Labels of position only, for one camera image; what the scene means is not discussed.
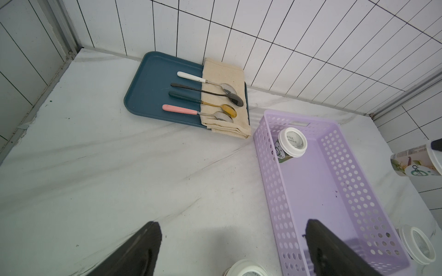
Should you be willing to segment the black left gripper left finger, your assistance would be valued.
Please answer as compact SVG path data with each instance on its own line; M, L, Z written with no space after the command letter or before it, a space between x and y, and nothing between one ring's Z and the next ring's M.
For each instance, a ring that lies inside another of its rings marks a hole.
M150 221L94 268L89 275L152 276L161 242L160 224Z

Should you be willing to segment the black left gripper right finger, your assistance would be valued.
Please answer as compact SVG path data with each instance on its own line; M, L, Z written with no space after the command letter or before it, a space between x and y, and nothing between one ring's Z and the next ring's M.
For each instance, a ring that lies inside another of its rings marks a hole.
M317 276L379 276L362 257L317 219L309 219L304 235Z

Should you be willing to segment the purple perforated plastic basket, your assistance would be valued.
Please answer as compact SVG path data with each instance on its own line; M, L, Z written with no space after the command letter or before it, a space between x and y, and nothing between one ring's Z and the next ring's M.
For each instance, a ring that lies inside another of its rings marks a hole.
M294 127L307 139L300 158L281 162L279 133ZM413 266L340 126L333 120L266 110L254 133L282 273L311 276L305 240L317 219L384 276L410 276Z

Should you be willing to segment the green yogurt cup white lid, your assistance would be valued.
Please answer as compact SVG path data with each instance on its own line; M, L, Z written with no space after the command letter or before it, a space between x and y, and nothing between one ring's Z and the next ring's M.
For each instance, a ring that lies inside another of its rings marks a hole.
M294 127L281 130L275 141L276 156L279 163L292 158L302 157L308 147L305 135Z

